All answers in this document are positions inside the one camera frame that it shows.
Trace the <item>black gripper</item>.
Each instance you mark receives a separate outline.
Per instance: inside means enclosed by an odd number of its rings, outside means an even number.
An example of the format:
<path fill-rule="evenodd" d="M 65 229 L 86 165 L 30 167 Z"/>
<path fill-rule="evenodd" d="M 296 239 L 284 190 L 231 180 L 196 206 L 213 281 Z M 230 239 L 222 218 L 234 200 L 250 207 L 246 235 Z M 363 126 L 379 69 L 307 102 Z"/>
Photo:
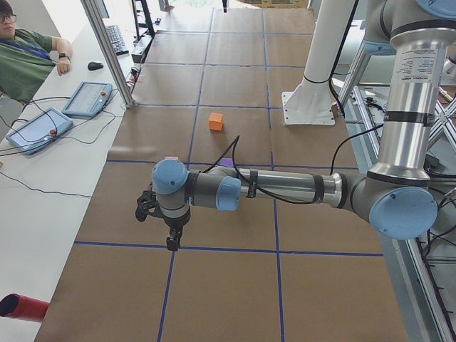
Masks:
<path fill-rule="evenodd" d="M 181 232 L 189 220 L 189 213 L 176 218 L 164 217 L 165 224 L 170 228 L 170 233 L 166 239 L 169 251 L 177 252 L 180 249 Z"/>

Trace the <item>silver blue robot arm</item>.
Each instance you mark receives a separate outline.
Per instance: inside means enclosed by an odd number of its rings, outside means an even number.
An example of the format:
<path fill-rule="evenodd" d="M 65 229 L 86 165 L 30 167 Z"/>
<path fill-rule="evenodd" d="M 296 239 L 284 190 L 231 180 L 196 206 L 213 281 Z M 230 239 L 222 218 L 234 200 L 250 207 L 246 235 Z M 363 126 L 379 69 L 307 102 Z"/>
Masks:
<path fill-rule="evenodd" d="M 453 1 L 370 1 L 364 43 L 395 54 L 380 151 L 366 175 L 299 174 L 226 167 L 188 170 L 162 160 L 135 216 L 163 219 L 167 248 L 180 248 L 193 206 L 234 211 L 242 197 L 271 197 L 292 204 L 326 203 L 345 209 L 398 240 L 413 239 L 434 224 L 438 206 L 424 171 L 435 121 L 447 47 L 455 42 Z"/>

